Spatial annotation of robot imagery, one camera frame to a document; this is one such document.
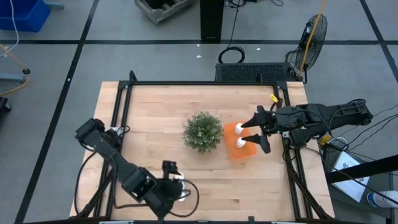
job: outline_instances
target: wooden table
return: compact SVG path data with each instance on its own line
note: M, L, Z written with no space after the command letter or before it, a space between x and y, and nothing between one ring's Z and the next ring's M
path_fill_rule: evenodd
M95 110L95 118L109 127L118 83L103 82ZM307 103L302 83L288 83L292 105ZM244 161L232 161L222 142L211 154L198 154L184 146L183 125L200 111L217 115L223 123L248 120L257 105L270 108L271 86L133 86L122 155L138 166L146 167L156 177L162 176L162 161L176 161L178 170L193 181L200 191L198 210L184 220L293 221L294 212L286 166L282 160L282 141L277 134L269 137L271 153L257 154ZM259 133L259 128L251 128ZM315 141L310 147L316 148ZM85 158L91 152L86 151ZM328 187L319 155L302 150L302 161L309 191L325 211L334 216ZM98 188L103 159L95 156L82 172L78 206L89 201ZM302 194L297 188L301 216L305 217ZM101 213L104 214L104 196ZM194 207L195 192L185 202L175 202L173 212L186 214ZM135 203L117 185L118 205ZM156 220L149 208L113 209L112 219ZM166 220L181 220L167 215Z

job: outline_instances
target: potted plant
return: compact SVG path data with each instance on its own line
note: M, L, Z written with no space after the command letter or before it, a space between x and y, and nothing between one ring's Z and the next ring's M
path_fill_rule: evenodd
M212 152L223 137L223 125L220 119L209 112L200 112L188 119L182 133L184 143L200 154Z

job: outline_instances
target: concrete floor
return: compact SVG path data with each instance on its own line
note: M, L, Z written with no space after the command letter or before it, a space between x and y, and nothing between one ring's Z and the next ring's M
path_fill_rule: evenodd
M0 125L2 223L13 223L16 219L52 120L56 121L55 132L24 221L68 217L84 153L74 133L93 115L101 82L125 80L130 70L135 71L139 80L214 80L218 54L226 47L223 44L161 44L161 41L146 45L85 44L73 73L71 63L79 50L77 44L93 3L97 1L64 1L64 10L53 9L40 32L20 33L22 40L38 41L22 42L14 49L32 73L25 88L7 95L13 109ZM234 39L299 40L305 23L318 12L321 1L284 2L282 7L269 0L247 3L239 10ZM398 2L367 0L366 3L384 40L398 40ZM87 40L200 39L198 2L157 26L132 0L99 0L93 12ZM234 9L224 9L222 38L225 40L230 38L234 14ZM360 1L328 1L323 14L328 19L327 40L375 41L349 43L359 45L324 45L305 85L309 102L340 104L364 98L373 113L396 105L398 84L382 50L385 43L376 42L378 39ZM0 43L14 39L13 31L0 30ZM245 49L245 62L281 62L287 51L296 48L283 42L239 46ZM388 45L387 49L393 58L398 58L398 45ZM231 52L225 55L224 61L238 59L239 55ZM0 72L20 73L21 70L7 57L0 58ZM70 88L59 119L53 119L65 82ZM15 85L0 82L0 92ZM395 113L397 110L380 115L375 122ZM375 159L396 154L392 137L396 136L397 129L397 121L392 121L355 152ZM358 128L345 137L353 139L361 130ZM342 220L384 223L381 217L345 204L333 202L333 206L336 216Z

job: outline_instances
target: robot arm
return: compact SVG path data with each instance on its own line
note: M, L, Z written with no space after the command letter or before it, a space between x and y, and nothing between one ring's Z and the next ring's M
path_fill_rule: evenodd
M174 201L181 197L182 183L169 179L169 174L180 175L175 162L163 161L163 178L156 179L147 169L123 158L118 151L120 138L117 132L105 131L102 121L91 118L76 133L80 143L93 147L113 167L122 188L137 202L144 200L158 218L165 217Z
M367 125L372 118L364 100L353 100L335 106L313 103L285 106L275 112L257 106L257 113L242 128L259 126L262 134L248 136L243 140L260 144L265 153L270 153L267 136L271 134L288 132L290 144L293 147L302 147L315 136L322 136L345 125Z

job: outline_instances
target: orange tray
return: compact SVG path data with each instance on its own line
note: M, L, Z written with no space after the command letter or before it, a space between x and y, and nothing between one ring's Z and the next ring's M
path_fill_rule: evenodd
M235 126L238 123L244 123L245 121L237 121L235 123L224 124L224 141L226 148L229 152L229 156L232 159L245 159L253 156L257 153L256 144L253 142L246 141L246 144L242 148L236 147L236 141L240 137L250 136L251 133L248 128L244 128L241 134L235 134Z

